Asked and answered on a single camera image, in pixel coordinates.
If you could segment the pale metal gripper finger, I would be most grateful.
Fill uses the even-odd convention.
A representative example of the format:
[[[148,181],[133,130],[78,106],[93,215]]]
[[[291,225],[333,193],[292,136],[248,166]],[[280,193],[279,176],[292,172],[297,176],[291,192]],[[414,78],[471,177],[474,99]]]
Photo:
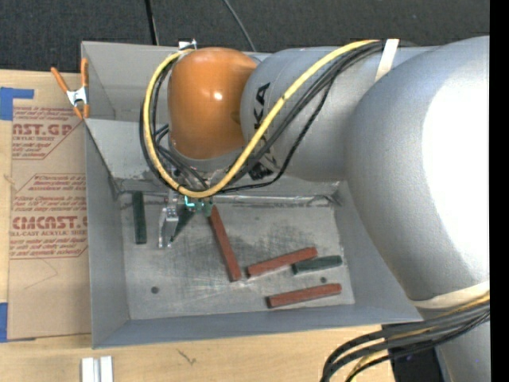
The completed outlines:
[[[179,217],[175,208],[164,207],[159,218],[159,248],[170,248],[177,230]]]
[[[174,242],[177,237],[180,235],[180,233],[184,230],[186,225],[191,221],[191,219],[194,217],[195,213],[191,210],[184,209],[180,215],[178,216],[178,222],[175,229],[175,232],[170,237],[170,241]]]

